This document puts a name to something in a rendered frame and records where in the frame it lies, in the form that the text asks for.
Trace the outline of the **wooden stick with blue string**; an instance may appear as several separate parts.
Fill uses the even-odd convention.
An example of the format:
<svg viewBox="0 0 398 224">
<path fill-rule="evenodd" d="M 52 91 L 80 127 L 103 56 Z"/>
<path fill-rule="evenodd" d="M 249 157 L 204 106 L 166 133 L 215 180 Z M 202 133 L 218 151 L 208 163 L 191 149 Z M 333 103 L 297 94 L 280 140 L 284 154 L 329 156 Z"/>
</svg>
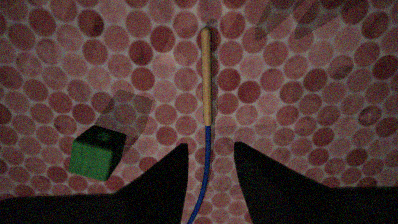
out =
<svg viewBox="0 0 398 224">
<path fill-rule="evenodd" d="M 192 224 L 197 216 L 202 203 L 209 175 L 211 154 L 211 125 L 212 125 L 212 44 L 211 30 L 204 27 L 201 30 L 201 52 L 202 52 L 202 87 L 203 87 L 203 122 L 206 133 L 205 168 L 201 191 L 187 224 Z"/>
</svg>

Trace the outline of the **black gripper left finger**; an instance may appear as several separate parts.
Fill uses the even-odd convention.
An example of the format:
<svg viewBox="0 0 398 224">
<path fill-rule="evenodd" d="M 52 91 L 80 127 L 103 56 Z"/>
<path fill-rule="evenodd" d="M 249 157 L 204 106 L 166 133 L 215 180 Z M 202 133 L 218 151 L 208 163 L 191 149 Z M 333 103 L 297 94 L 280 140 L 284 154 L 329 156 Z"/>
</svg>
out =
<svg viewBox="0 0 398 224">
<path fill-rule="evenodd" d="M 181 143 L 114 194 L 4 199 L 0 224 L 181 224 L 188 164 Z"/>
</svg>

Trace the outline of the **green block with hole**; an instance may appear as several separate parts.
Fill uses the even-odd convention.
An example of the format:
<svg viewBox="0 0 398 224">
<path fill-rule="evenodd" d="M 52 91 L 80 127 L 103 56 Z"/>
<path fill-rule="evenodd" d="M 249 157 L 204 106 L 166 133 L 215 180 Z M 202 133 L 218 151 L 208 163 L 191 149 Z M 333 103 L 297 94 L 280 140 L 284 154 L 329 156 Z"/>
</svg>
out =
<svg viewBox="0 0 398 224">
<path fill-rule="evenodd" d="M 121 161 L 126 134 L 91 126 L 73 140 L 69 172 L 106 181 Z"/>
</svg>

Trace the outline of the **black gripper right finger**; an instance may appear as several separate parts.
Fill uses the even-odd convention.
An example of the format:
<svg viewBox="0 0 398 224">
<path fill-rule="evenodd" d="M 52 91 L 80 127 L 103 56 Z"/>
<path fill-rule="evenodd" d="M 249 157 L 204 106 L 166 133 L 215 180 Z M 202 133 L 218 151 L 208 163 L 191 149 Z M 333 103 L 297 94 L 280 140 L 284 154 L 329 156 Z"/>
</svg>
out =
<svg viewBox="0 0 398 224">
<path fill-rule="evenodd" d="M 329 188 L 243 142 L 234 161 L 252 224 L 398 224 L 398 187 Z"/>
</svg>

